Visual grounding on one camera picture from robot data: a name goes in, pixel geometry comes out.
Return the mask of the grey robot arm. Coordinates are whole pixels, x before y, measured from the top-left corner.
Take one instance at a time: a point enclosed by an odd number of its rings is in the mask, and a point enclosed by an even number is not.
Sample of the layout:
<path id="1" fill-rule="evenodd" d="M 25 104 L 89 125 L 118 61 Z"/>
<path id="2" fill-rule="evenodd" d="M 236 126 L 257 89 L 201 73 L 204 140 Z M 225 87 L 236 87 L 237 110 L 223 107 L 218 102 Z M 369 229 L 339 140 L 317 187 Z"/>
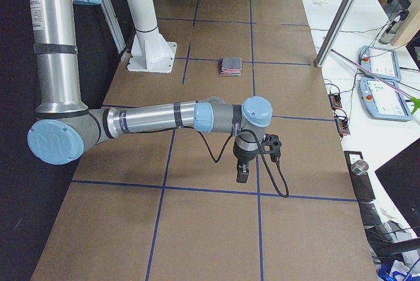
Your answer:
<path id="1" fill-rule="evenodd" d="M 266 132 L 272 105 L 263 97 L 241 104 L 220 98 L 173 102 L 140 108 L 101 108 L 110 73 L 100 75 L 98 64 L 79 74 L 74 15 L 81 5 L 95 14 L 114 13 L 110 0 L 29 0 L 37 60 L 40 98 L 35 123 L 27 134 L 31 152 L 52 165 L 77 160 L 93 146 L 121 135 L 158 133 L 189 128 L 199 134 L 226 133 L 237 159 L 236 180 L 246 183 L 249 162 L 279 163 L 281 142 Z"/>

